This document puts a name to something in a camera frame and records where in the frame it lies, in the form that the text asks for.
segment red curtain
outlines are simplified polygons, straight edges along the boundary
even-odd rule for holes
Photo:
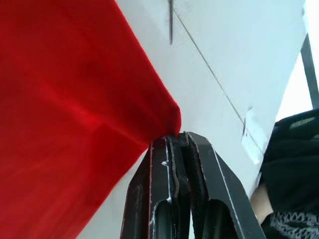
[[[179,129],[113,0],[0,0],[0,238],[75,238]]]

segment red fabric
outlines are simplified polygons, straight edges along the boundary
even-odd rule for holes
[[[1,239],[75,238],[148,144],[179,129],[113,0],[0,0]]]

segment person's hand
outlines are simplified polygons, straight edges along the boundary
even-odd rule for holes
[[[259,224],[263,223],[266,217],[274,212],[269,200],[265,184],[261,184],[258,188],[256,188],[256,190],[253,193],[253,196],[250,199],[250,203]]]

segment red cloth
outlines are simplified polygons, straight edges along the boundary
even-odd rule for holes
[[[113,0],[0,0],[1,239],[75,238],[148,144],[179,129]]]

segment black fabric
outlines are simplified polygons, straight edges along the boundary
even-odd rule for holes
[[[261,168],[274,212],[319,215],[319,110],[285,118],[275,124]],[[287,239],[262,224],[268,239]]]

